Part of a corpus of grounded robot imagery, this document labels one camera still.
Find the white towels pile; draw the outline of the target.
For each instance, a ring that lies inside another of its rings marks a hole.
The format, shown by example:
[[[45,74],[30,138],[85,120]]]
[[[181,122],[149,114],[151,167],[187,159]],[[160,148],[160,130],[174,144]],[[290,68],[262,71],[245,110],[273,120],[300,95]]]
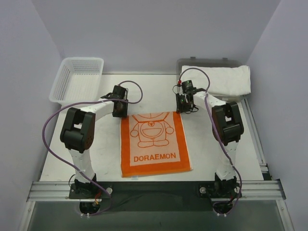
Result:
[[[214,96],[239,97],[251,93],[250,68],[197,67],[184,65],[181,81],[191,80],[196,88],[206,89]]]

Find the orange cloth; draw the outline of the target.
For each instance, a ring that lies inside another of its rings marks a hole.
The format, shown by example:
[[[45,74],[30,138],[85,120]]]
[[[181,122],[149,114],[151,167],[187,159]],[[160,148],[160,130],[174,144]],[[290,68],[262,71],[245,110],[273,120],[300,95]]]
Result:
[[[192,170],[181,115],[160,112],[129,115],[120,124],[122,177]]]

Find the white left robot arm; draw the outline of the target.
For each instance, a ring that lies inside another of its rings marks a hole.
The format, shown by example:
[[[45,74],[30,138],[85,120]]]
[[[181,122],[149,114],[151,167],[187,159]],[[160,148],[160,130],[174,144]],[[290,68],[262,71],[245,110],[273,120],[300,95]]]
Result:
[[[113,91],[103,97],[102,102],[80,109],[71,107],[67,110],[60,140],[69,150],[76,170],[78,183],[95,181],[96,174],[91,165],[90,147],[94,141],[95,122],[111,114],[124,118],[128,113],[128,90],[115,85]]]

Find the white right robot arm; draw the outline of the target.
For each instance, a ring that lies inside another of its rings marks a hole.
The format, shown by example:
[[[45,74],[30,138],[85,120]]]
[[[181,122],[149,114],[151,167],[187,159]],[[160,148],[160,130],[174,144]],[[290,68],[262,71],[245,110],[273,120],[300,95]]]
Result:
[[[238,104],[220,100],[205,89],[194,87],[191,80],[178,81],[176,86],[181,88],[176,93],[177,113],[189,114],[203,108],[209,115],[213,136],[221,149],[216,176],[220,181],[236,179],[236,149],[244,133]]]

